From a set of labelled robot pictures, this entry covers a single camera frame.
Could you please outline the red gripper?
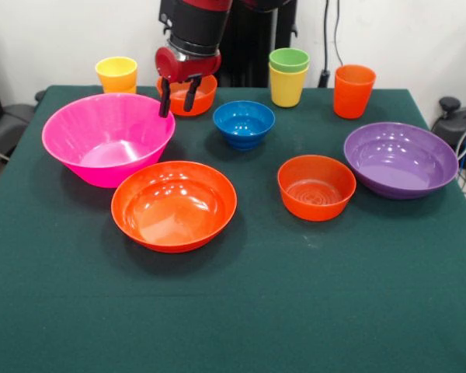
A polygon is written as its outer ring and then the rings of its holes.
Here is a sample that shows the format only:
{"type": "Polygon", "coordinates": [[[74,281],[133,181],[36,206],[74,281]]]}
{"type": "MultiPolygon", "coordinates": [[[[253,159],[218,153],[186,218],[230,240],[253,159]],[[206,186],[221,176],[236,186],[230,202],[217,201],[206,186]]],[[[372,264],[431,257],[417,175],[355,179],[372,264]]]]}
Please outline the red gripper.
{"type": "Polygon", "coordinates": [[[186,93],[183,109],[190,112],[193,108],[196,91],[199,88],[202,76],[215,73],[221,65],[221,53],[217,51],[214,56],[197,57],[183,54],[171,47],[160,47],[155,53],[155,65],[161,78],[162,96],[159,107],[159,116],[166,118],[169,115],[171,104],[170,82],[188,82],[190,84],[186,93]]]}

